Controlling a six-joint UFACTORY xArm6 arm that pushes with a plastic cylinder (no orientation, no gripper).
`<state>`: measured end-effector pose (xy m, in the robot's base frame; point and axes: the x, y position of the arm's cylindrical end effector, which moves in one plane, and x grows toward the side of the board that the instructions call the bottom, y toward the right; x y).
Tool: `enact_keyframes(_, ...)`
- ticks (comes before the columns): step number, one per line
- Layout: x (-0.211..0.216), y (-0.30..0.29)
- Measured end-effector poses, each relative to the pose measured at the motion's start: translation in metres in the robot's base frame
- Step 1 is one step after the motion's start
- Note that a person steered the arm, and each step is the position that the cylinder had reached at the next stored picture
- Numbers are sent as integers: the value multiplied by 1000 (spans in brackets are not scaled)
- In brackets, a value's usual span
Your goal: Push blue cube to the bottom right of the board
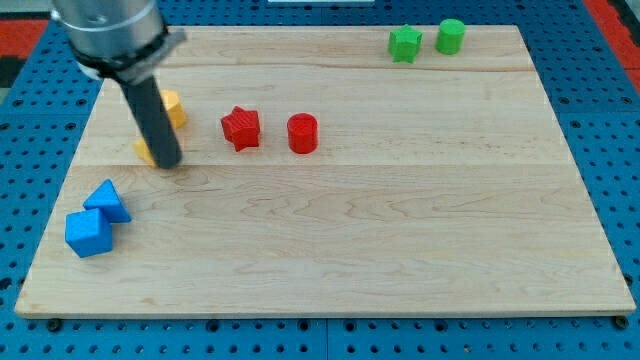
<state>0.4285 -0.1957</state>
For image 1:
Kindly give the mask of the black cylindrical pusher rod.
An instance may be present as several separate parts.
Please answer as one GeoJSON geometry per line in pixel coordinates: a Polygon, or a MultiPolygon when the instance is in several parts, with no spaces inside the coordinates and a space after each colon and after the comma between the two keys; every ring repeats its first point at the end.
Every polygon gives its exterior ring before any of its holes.
{"type": "Polygon", "coordinates": [[[155,164],[161,169],[177,166],[182,150],[155,77],[137,84],[122,83],[120,88],[155,164]]]}

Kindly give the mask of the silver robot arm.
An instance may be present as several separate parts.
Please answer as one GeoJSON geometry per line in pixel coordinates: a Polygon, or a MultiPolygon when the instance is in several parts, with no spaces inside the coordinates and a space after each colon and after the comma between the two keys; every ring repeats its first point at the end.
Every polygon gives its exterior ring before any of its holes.
{"type": "Polygon", "coordinates": [[[85,75],[117,82],[155,164],[171,169],[182,150],[154,77],[155,68],[181,43],[155,0],[53,0],[60,24],[85,75]]]}

